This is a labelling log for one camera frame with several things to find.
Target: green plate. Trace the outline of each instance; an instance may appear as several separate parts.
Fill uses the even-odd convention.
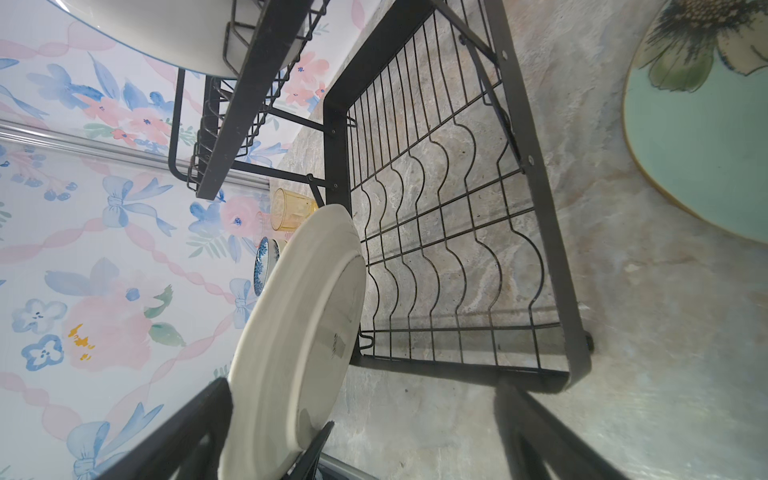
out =
[[[673,202],[768,243],[768,0],[672,0],[627,77],[624,133]]]

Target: black metal dish rack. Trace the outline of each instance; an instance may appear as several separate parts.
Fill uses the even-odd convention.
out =
[[[281,70],[291,44],[298,38],[303,49],[327,3],[268,1],[258,25],[238,23],[233,3],[223,56],[233,32],[248,43],[236,25],[254,31],[247,59],[240,71],[233,68],[235,82],[206,78],[204,115],[186,174],[175,157],[184,88],[179,71],[170,171],[208,200],[230,168],[309,184],[321,206],[322,187],[327,203],[353,215],[372,290],[352,365],[486,385],[508,379],[542,392],[583,378],[591,368],[592,340],[581,325],[502,0],[395,0],[327,93],[319,124],[273,102],[298,59]],[[304,36],[291,33],[304,22]],[[237,160],[268,114],[324,133],[325,179]],[[492,121],[482,121],[483,115]],[[491,144],[493,155],[487,154]],[[436,163],[425,168],[430,161]],[[500,237],[502,243],[492,242]],[[515,279],[510,246],[528,251],[532,278]],[[526,290],[524,280],[523,303],[506,302]],[[478,294],[489,284],[492,302],[471,307],[468,291]],[[549,309],[536,305],[544,296],[554,304]],[[414,314],[417,304],[422,312]],[[509,320],[510,312],[524,321]],[[542,362],[552,338],[559,339],[567,368]]]

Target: metal frame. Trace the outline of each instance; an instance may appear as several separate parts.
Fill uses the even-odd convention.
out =
[[[167,480],[176,472],[176,480],[217,480],[232,410],[229,383],[223,378],[214,380],[99,478]],[[283,480],[315,478],[333,425],[325,424]]]

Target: metal bar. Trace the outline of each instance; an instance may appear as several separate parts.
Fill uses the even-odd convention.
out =
[[[324,164],[326,168],[326,202],[340,204],[352,215],[352,191],[349,188],[349,153],[347,151],[346,110],[333,102],[323,102]]]
[[[538,325],[507,325],[507,326],[443,326],[429,328],[407,329],[361,329],[362,333],[411,333],[411,332],[490,332],[491,330],[530,330],[550,329],[560,326],[560,322],[539,323]]]
[[[502,82],[501,80],[500,80],[500,81],[498,81],[498,82],[496,82],[495,84],[493,84],[493,87],[494,87],[494,88],[495,88],[495,87],[498,87],[498,86],[501,84],[501,82]],[[457,108],[457,109],[456,109],[456,112],[455,112],[455,114],[457,114],[457,115],[458,115],[458,114],[460,114],[461,112],[463,112],[465,109],[467,109],[467,108],[471,107],[471,106],[472,106],[472,105],[473,105],[473,104],[474,104],[476,101],[478,101],[478,100],[480,100],[481,98],[483,98],[483,96],[484,96],[484,95],[485,95],[485,92],[481,92],[479,95],[477,95],[476,97],[474,97],[473,99],[471,99],[469,102],[467,102],[467,104],[466,104],[466,105],[462,105],[460,108]],[[429,128],[425,134],[423,134],[421,137],[418,137],[418,138],[416,138],[416,140],[415,140],[415,141],[414,141],[412,144],[410,144],[410,145],[409,145],[409,147],[412,147],[412,146],[414,146],[414,145],[417,145],[419,142],[421,142],[422,140],[424,140],[424,139],[426,139],[427,137],[429,137],[429,135],[431,135],[431,134],[435,133],[437,130],[439,130],[439,128],[440,128],[440,127],[442,127],[442,126],[444,126],[445,124],[447,124],[448,122],[450,122],[450,121],[451,121],[451,119],[452,119],[451,117],[447,117],[446,119],[444,119],[444,120],[440,121],[440,122],[439,122],[437,125],[435,125],[434,127],[431,127],[431,128]],[[370,174],[368,177],[366,177],[366,179],[365,179],[365,180],[362,180],[362,181],[361,181],[359,184],[355,185],[355,186],[354,186],[354,188],[353,188],[353,190],[354,190],[354,189],[356,189],[357,187],[359,187],[359,186],[360,186],[361,184],[363,184],[364,182],[367,182],[368,180],[372,179],[372,178],[373,178],[373,177],[374,177],[376,174],[379,174],[379,173],[381,173],[381,172],[382,172],[382,170],[384,170],[385,168],[387,168],[387,167],[389,166],[389,164],[391,164],[393,161],[396,161],[397,159],[399,159],[400,157],[402,157],[403,155],[405,155],[407,152],[408,152],[408,149],[406,149],[405,151],[403,151],[403,152],[401,152],[401,153],[397,154],[397,155],[396,155],[396,156],[395,156],[395,157],[394,157],[392,160],[390,160],[390,161],[389,161],[389,162],[387,162],[386,164],[382,165],[382,167],[381,167],[381,168],[379,168],[378,170],[374,168],[374,172],[373,172],[372,174]]]
[[[378,233],[374,233],[372,236],[366,237],[364,240],[361,240],[361,243],[363,241],[365,241],[365,240],[372,240],[373,238],[377,237],[378,235],[383,235],[384,233],[387,233],[387,232],[389,232],[391,230],[394,230],[397,227],[402,227],[406,223],[413,222],[414,220],[417,220],[417,219],[419,219],[421,217],[424,217],[426,214],[430,214],[430,213],[434,212],[435,210],[438,210],[440,207],[447,207],[448,205],[452,204],[453,202],[456,202],[458,200],[461,200],[464,197],[467,197],[469,195],[477,193],[480,190],[483,190],[484,188],[488,188],[488,187],[490,187],[493,184],[500,183],[503,180],[506,180],[507,178],[511,177],[512,175],[516,175],[516,174],[519,174],[519,173],[520,173],[520,169],[513,170],[513,171],[511,171],[511,172],[509,172],[507,174],[501,175],[499,178],[496,178],[495,180],[491,180],[489,182],[485,182],[483,185],[481,185],[479,187],[475,187],[475,188],[471,189],[469,192],[460,194],[457,197],[454,197],[451,200],[448,200],[447,202],[445,202],[443,204],[437,204],[434,207],[429,208],[428,210],[424,210],[423,212],[417,213],[416,215],[414,215],[413,217],[410,217],[407,220],[403,220],[402,222],[395,223],[391,227],[387,227],[387,228],[385,228],[384,230],[382,230],[382,231],[380,231]]]
[[[284,118],[285,120],[292,121],[294,124],[299,124],[305,127],[314,128],[315,130],[319,130],[319,131],[326,130],[323,124],[319,124],[316,121],[311,121],[308,118],[304,118],[304,117],[300,117],[299,115],[292,114],[289,111],[280,110],[279,108],[270,109],[270,114],[274,115],[275,117],[280,117],[280,118]]]
[[[171,174],[184,183],[187,182],[187,175],[182,174],[176,168],[176,153],[179,147],[179,128],[181,128],[181,103],[184,100],[184,73],[183,68],[179,68],[179,74],[176,77],[176,97],[174,98],[174,119],[170,130],[170,145],[168,146],[168,170]]]
[[[267,2],[235,85],[236,101],[230,103],[197,188],[198,198],[213,200],[218,194],[311,6],[312,0]]]
[[[491,84],[491,79],[488,78],[488,72],[486,72],[485,68],[482,66],[482,63],[480,62],[480,57],[478,56],[478,52],[475,49],[475,46],[470,41],[468,41],[467,38],[465,37],[461,37],[459,40],[462,42],[463,45],[467,47],[467,51],[469,51],[469,56],[472,57],[472,63],[475,64],[475,69],[477,69],[478,71],[480,82],[482,82],[483,87],[485,88],[486,93],[488,94],[488,98],[491,99],[491,105],[493,106],[493,111],[496,113],[498,122],[499,124],[501,124],[502,130],[504,131],[504,135],[507,137],[507,142],[512,146],[512,152],[515,154],[515,159],[518,161],[518,167],[520,167],[520,169],[523,170],[523,174],[524,174],[525,169],[520,159],[520,148],[518,147],[518,141],[515,139],[515,136],[512,134],[509,121],[507,120],[507,117],[504,115],[504,111],[502,110],[502,105],[499,103],[498,97],[496,96],[496,90],[493,89],[493,86]]]
[[[378,480],[373,475],[369,475],[363,470],[347,465],[341,460],[324,453],[320,454],[320,464],[333,472],[340,473],[349,480]]]
[[[351,364],[367,369],[410,373],[486,386],[496,386],[501,380],[506,379],[530,392],[556,393],[560,392],[568,383],[567,372],[521,366],[472,365],[397,358],[390,360],[388,356],[372,355],[353,357]]]
[[[317,182],[315,182],[315,180],[316,178],[312,174],[306,175],[306,182],[310,185],[312,195],[315,197],[315,203],[318,207],[325,207],[326,204],[323,202],[323,197],[320,196],[320,190],[317,188]]]
[[[496,58],[496,53],[491,50],[491,47],[489,47],[483,40],[480,39],[480,37],[477,36],[476,33],[474,33],[470,27],[461,20],[456,12],[454,12],[451,7],[448,6],[447,3],[445,3],[445,0],[429,0],[435,8],[442,13],[442,15],[451,22],[451,25],[456,27],[457,30],[459,30],[462,35],[464,35],[466,38],[469,39],[473,44],[475,44],[479,51],[482,52],[483,55],[488,57],[488,60],[492,61],[494,64],[498,63],[498,59]]]
[[[500,52],[499,67],[511,128],[518,139],[521,161],[527,163],[528,188],[531,190],[541,241],[547,257],[554,301],[563,324],[565,353],[571,371],[567,384],[571,384],[589,373],[592,361],[584,341],[584,327],[578,312],[571,270],[568,268],[568,257],[558,225],[558,214],[554,208],[544,156],[538,143],[531,105],[525,92],[525,82],[515,54],[504,5],[502,0],[484,0],[484,3],[493,45]]]
[[[163,155],[151,154],[129,147],[121,147],[120,145],[110,145],[88,138],[75,137],[74,135],[42,130],[2,119],[0,119],[0,140],[36,145],[70,154],[89,155],[110,161],[125,162],[145,168],[168,171],[168,159]],[[187,162],[184,159],[177,159],[177,164],[180,164],[185,170]],[[228,175],[227,183],[261,190],[269,190],[270,188],[267,179],[239,172],[232,172]]]
[[[279,178],[281,180],[290,180],[293,182],[299,182],[300,184],[310,184],[310,179],[307,178],[306,175],[286,172],[285,170],[278,170],[276,168],[263,167],[261,165],[247,164],[239,160],[233,162],[232,169],[250,172],[257,175],[264,175],[266,177]],[[318,187],[328,187],[328,182],[322,178],[312,177],[311,182],[313,182]]]
[[[448,240],[452,240],[452,239],[454,239],[456,237],[460,237],[461,235],[466,235],[467,233],[471,233],[473,231],[480,230],[482,228],[490,227],[491,225],[495,225],[495,224],[497,224],[499,222],[503,222],[504,220],[509,220],[511,218],[519,217],[520,215],[523,215],[523,214],[529,214],[532,211],[534,211],[533,207],[526,208],[524,210],[520,210],[520,211],[514,212],[513,214],[504,215],[503,217],[499,217],[499,218],[496,218],[494,220],[490,220],[490,221],[485,222],[485,223],[480,223],[477,227],[468,228],[468,229],[462,230],[462,231],[460,231],[458,233],[453,233],[451,235],[446,235],[443,238],[437,239],[437,240],[435,240],[433,242],[424,243],[423,245],[420,245],[419,247],[412,248],[410,250],[406,250],[405,252],[403,252],[403,255],[408,255],[409,253],[413,253],[413,252],[419,250],[422,247],[423,248],[427,248],[427,247],[432,247],[433,245],[437,245],[438,243],[448,242]],[[377,260],[375,262],[371,262],[370,265],[374,266],[374,265],[377,265],[377,264],[379,264],[381,262],[386,262],[386,261],[392,260],[392,259],[397,258],[397,257],[399,257],[399,255],[392,255],[391,257],[384,257],[381,260]]]
[[[340,111],[349,110],[434,9],[429,0],[395,0],[344,68],[323,103],[332,104]]]

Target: blue patterned bowl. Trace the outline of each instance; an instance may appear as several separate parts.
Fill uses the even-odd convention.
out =
[[[259,242],[256,254],[256,265],[253,268],[253,291],[261,296],[266,281],[270,278],[280,258],[280,251],[285,247],[285,240],[274,240],[264,237]]]
[[[256,252],[256,265],[253,267],[253,291],[261,296],[266,283],[267,271],[270,264],[270,239],[264,237],[259,242],[259,250]]]

